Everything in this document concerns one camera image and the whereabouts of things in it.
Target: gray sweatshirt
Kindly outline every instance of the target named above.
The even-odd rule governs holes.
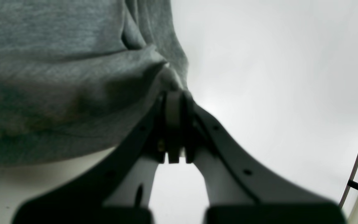
[[[169,0],[0,0],[0,167],[118,145],[186,72]]]

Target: white surface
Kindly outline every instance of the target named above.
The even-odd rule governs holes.
[[[174,0],[172,8],[195,100],[264,165],[339,202],[358,151],[358,0]],[[0,170],[0,224],[106,154]],[[192,165],[167,169],[158,169],[150,201],[157,224],[200,223],[201,175]]]

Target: screw hole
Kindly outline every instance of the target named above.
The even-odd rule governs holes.
[[[113,178],[114,176],[115,176],[115,171],[114,170],[110,170],[110,171],[105,173],[105,177],[107,177],[107,178]]]
[[[244,171],[244,174],[248,175],[248,176],[251,176],[252,175],[252,171],[249,170],[249,169],[245,169]]]
[[[135,207],[139,207],[143,196],[143,184],[140,184],[135,197]]]

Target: white background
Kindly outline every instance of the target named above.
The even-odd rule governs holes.
[[[338,203],[358,152],[358,0],[173,0],[172,10],[196,102],[265,166]],[[109,151],[0,169],[0,224]],[[194,165],[158,168],[157,224],[199,224],[207,206]]]

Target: black bracket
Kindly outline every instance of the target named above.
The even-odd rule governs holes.
[[[344,224],[340,208],[267,169],[198,106],[188,91],[166,92],[126,139],[94,168],[24,203],[14,224],[153,223],[147,209],[155,170],[181,151],[205,179],[206,224]]]

